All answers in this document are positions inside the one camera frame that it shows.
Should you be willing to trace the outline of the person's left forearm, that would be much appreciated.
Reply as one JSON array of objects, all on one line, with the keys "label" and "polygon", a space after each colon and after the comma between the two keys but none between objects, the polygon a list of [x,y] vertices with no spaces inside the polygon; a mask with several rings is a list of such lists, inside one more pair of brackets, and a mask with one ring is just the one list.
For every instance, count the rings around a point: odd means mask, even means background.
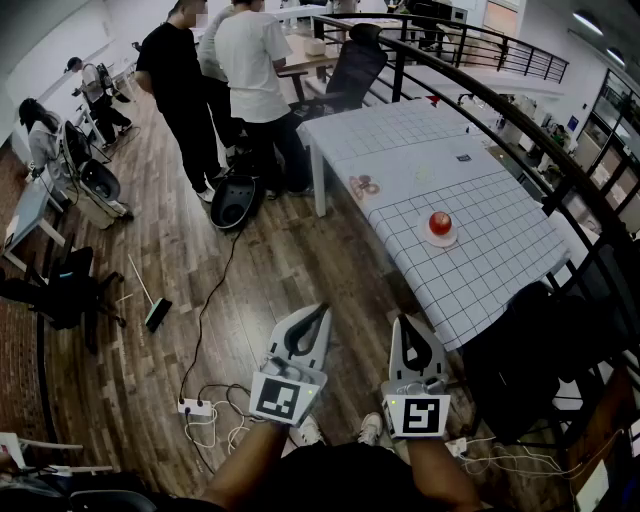
[{"label": "person's left forearm", "polygon": [[219,467],[200,499],[227,512],[240,510],[281,458],[289,430],[289,425],[271,421],[253,425]]}]

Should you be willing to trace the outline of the black swivel chair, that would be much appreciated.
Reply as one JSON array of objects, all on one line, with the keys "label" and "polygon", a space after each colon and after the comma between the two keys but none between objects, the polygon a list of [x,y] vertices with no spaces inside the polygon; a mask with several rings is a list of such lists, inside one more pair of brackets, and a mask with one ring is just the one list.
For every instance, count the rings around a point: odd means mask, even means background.
[{"label": "black swivel chair", "polygon": [[36,276],[32,267],[22,278],[8,278],[0,269],[0,297],[27,305],[57,331],[82,325],[85,346],[95,354],[98,316],[104,315],[121,328],[127,322],[106,299],[109,286],[123,282],[124,276],[112,272],[99,281],[91,275],[92,261],[92,248],[68,249],[54,261],[48,280]]}]

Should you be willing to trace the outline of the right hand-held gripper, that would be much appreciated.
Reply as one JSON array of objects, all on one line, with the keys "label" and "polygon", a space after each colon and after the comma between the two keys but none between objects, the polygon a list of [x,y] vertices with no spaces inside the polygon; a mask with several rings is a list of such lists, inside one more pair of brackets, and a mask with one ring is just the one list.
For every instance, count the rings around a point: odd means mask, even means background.
[{"label": "right hand-held gripper", "polygon": [[[382,408],[392,439],[441,438],[450,395],[446,393],[443,344],[422,321],[400,314],[393,323],[389,379],[381,386]],[[402,378],[411,370],[426,381]]]}]

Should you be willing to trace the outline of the white desk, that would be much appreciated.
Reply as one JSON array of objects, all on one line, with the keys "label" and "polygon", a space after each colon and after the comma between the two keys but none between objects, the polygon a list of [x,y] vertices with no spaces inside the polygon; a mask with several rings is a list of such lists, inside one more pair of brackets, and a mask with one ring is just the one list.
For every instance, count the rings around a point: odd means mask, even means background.
[{"label": "white desk", "polygon": [[47,171],[31,181],[24,189],[14,211],[13,218],[6,229],[6,237],[0,255],[21,271],[27,265],[20,260],[13,250],[36,227],[41,228],[56,244],[63,247],[65,238],[44,218],[47,206],[62,214],[63,209],[54,198],[53,181]]}]

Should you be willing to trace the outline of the white plate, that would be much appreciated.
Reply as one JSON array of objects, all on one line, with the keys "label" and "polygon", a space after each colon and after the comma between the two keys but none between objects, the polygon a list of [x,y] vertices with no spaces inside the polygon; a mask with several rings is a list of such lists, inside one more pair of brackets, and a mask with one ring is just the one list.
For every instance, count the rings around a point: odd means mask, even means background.
[{"label": "white plate", "polygon": [[419,237],[434,247],[447,248],[452,246],[457,241],[457,227],[452,221],[452,229],[447,235],[444,237],[434,235],[429,229],[429,218],[433,213],[433,211],[427,211],[418,217],[417,230]]}]

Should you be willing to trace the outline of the black round shell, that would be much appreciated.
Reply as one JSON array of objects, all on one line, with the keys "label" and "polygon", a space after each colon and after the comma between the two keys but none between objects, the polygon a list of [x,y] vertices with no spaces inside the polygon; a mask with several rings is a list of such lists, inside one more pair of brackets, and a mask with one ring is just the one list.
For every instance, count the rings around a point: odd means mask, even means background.
[{"label": "black round shell", "polygon": [[213,187],[212,224],[222,231],[241,230],[259,208],[263,192],[259,178],[227,174],[216,178]]}]

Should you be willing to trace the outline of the person's right forearm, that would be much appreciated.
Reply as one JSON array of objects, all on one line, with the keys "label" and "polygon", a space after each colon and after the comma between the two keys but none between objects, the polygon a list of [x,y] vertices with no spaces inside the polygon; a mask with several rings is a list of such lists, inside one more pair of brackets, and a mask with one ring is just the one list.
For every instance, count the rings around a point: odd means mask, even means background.
[{"label": "person's right forearm", "polygon": [[414,484],[427,499],[448,512],[479,512],[483,508],[472,480],[441,439],[409,439],[407,448]]}]

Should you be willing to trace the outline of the person's black shirt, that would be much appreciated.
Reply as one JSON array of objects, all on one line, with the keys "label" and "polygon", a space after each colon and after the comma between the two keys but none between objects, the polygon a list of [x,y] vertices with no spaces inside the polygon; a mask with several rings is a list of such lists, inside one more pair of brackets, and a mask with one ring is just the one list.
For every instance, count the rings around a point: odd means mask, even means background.
[{"label": "person's black shirt", "polygon": [[446,512],[395,453],[361,443],[301,447],[279,459],[241,512]]}]

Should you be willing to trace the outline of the white metal frame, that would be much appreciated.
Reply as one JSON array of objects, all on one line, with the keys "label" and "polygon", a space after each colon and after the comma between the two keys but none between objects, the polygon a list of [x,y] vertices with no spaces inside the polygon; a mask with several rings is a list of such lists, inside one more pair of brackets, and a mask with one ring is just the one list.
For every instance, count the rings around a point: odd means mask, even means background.
[{"label": "white metal frame", "polygon": [[46,464],[40,468],[28,466],[25,462],[24,452],[27,448],[38,448],[53,451],[82,451],[83,445],[60,444],[44,441],[35,441],[18,437],[13,432],[0,432],[0,454],[9,456],[17,468],[23,473],[51,473],[63,477],[71,477],[75,474],[87,473],[95,475],[97,473],[113,472],[112,466],[65,466]]}]

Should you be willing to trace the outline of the black metal railing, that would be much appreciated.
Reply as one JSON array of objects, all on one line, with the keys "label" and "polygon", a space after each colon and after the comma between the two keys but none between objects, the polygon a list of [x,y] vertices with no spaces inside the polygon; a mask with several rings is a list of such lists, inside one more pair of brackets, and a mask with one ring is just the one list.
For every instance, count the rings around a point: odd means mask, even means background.
[{"label": "black metal railing", "polygon": [[[424,64],[512,122],[558,165],[566,184],[563,188],[546,189],[545,200],[538,205],[570,253],[569,260],[561,268],[570,275],[565,288],[577,290],[584,299],[594,303],[600,311],[597,319],[602,321],[606,314],[612,315],[614,323],[626,335],[621,351],[640,348],[640,276],[636,246],[575,161],[531,119],[465,72],[400,40],[387,38],[383,32],[378,41],[386,54],[396,56],[391,68],[397,84],[408,78],[404,69],[406,60]],[[479,125],[476,117],[438,90],[433,90],[425,100],[433,105],[448,106],[465,116],[473,126]],[[314,187],[316,212],[324,216],[324,177],[321,182],[314,180]]]}]

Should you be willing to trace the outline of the doughnut picture sticker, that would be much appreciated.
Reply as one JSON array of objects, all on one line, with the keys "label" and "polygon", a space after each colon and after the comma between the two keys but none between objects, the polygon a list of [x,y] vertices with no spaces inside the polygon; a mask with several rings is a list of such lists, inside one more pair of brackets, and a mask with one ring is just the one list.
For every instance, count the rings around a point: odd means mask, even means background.
[{"label": "doughnut picture sticker", "polygon": [[353,198],[360,202],[367,201],[381,192],[380,185],[369,175],[350,176],[349,187]]}]

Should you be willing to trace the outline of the person's right white shoe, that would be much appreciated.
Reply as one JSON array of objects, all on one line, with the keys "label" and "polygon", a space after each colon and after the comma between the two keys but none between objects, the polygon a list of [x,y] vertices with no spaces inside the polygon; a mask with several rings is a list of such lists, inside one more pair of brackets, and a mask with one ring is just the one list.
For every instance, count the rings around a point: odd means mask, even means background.
[{"label": "person's right white shoe", "polygon": [[377,412],[371,412],[362,420],[357,442],[368,446],[376,446],[382,432],[382,417]]}]

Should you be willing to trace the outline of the white table with grid cloth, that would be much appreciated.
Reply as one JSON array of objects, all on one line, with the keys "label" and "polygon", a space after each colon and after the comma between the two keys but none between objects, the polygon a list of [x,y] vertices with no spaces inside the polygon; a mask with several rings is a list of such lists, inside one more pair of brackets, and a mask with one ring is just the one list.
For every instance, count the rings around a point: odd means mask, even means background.
[{"label": "white table with grid cloth", "polygon": [[[313,119],[300,126],[313,177],[342,182],[448,350],[482,332],[524,286],[558,272],[570,253],[542,208],[486,150],[473,124],[425,99]],[[471,161],[460,162],[459,155]],[[379,195],[357,201],[349,177],[369,175]],[[449,214],[457,241],[423,241],[418,217]]]}]

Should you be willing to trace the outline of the wooden table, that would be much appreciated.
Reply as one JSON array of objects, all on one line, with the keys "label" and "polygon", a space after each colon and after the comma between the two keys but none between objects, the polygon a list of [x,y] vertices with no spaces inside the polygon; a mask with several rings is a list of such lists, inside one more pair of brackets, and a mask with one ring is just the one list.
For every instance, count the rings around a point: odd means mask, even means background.
[{"label": "wooden table", "polygon": [[319,57],[311,57],[304,53],[303,39],[311,38],[298,34],[286,35],[285,39],[292,50],[287,57],[286,63],[277,75],[279,78],[292,80],[297,100],[302,102],[305,100],[302,78],[311,71],[316,73],[316,78],[321,82],[326,82],[326,68],[334,66],[339,58],[339,44],[330,40],[326,43],[326,54]]}]

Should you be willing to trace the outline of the person's white shoe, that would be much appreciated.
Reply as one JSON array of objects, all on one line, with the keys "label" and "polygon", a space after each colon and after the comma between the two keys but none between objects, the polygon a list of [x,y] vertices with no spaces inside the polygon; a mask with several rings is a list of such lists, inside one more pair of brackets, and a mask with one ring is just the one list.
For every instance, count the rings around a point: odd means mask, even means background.
[{"label": "person's white shoe", "polygon": [[290,433],[292,442],[298,447],[325,445],[326,440],[314,416],[309,414],[299,427]]},{"label": "person's white shoe", "polygon": [[376,446],[382,432],[382,417],[377,412],[371,412],[362,420],[357,442],[368,446]]}]

